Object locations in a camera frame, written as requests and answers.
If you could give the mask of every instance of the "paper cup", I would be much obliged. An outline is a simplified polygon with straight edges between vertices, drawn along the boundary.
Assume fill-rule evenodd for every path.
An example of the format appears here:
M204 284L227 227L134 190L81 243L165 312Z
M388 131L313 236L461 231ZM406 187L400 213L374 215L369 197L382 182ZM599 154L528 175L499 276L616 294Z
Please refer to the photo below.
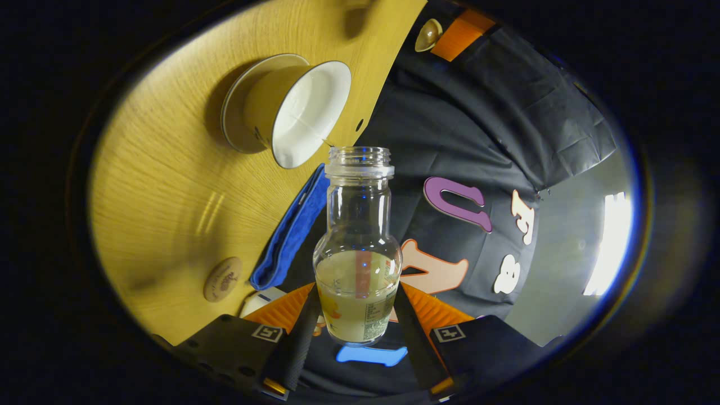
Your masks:
M243 122L280 167L305 163L332 131L350 94L345 63L289 66L272 71L249 91Z

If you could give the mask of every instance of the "yellow liquid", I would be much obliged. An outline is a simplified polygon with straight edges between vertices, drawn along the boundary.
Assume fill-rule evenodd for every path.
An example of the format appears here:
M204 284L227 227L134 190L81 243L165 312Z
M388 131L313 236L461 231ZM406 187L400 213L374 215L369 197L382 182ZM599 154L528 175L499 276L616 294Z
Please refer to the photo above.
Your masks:
M399 284L397 263L375 252L346 251L318 263L320 303L328 331L345 342L382 336Z

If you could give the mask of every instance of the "wooden table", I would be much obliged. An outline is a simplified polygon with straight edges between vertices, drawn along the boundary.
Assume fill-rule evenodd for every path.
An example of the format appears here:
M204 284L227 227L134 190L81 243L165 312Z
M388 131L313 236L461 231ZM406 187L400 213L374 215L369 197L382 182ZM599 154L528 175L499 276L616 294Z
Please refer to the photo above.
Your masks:
M144 328L178 344L218 315L237 314L253 288L241 282L210 303L210 270L237 256L247 280L295 195L327 161L327 146L293 170L270 151L231 149L220 106L232 82L278 53L343 61L351 91L329 141L352 145L425 2L267 1L201 32L129 90L96 150L89 215L104 271Z

